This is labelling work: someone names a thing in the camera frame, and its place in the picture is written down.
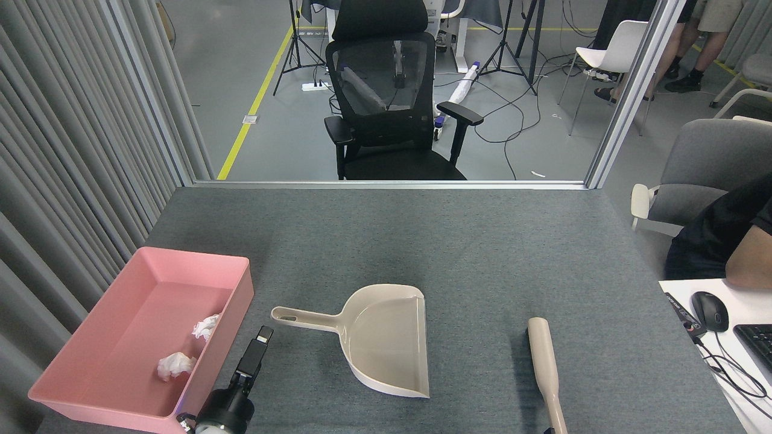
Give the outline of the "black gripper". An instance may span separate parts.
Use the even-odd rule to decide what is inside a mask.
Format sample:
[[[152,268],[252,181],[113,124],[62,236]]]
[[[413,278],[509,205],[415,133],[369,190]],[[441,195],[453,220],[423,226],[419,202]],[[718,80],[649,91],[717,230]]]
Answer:
[[[263,325],[249,341],[232,374],[229,387],[212,391],[199,412],[195,433],[245,433],[255,407],[248,398],[258,376],[262,358],[272,338],[272,327]]]

